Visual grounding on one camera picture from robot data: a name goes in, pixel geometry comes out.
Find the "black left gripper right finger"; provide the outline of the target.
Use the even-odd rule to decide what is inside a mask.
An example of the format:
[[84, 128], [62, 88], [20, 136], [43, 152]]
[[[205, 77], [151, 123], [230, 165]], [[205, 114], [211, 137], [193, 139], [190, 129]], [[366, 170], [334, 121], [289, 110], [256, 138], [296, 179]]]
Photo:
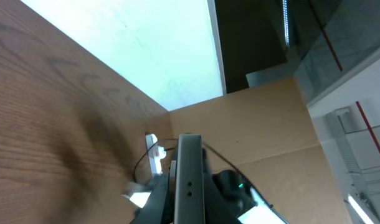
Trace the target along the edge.
[[212, 178], [204, 174], [204, 205], [206, 223], [208, 224], [240, 224], [231, 214], [226, 201], [222, 197]]

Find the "white power strip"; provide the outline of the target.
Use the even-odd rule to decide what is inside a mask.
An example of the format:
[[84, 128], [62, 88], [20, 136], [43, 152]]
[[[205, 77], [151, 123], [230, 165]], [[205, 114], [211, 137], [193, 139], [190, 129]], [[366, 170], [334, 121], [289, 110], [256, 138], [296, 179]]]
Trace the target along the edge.
[[147, 134], [145, 138], [151, 175], [153, 177], [156, 175], [161, 175], [163, 173], [161, 160], [166, 157], [166, 151], [163, 146], [159, 145], [158, 138], [155, 134]]

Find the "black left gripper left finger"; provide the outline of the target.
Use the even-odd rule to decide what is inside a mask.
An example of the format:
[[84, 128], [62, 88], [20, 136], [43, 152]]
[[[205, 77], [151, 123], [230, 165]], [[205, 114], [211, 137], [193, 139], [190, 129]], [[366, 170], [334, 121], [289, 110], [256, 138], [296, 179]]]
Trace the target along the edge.
[[169, 175], [163, 174], [155, 181], [145, 206], [135, 212], [130, 224], [170, 224], [174, 220], [174, 194]]

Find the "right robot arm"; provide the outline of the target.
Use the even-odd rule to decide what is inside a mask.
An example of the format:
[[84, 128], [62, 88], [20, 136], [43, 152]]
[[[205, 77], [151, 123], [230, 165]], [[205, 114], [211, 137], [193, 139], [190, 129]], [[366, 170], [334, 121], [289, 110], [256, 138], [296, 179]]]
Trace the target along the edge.
[[228, 169], [210, 176], [231, 215], [240, 223], [287, 222], [233, 163], [207, 145], [203, 147], [203, 156], [207, 150], [229, 165]]

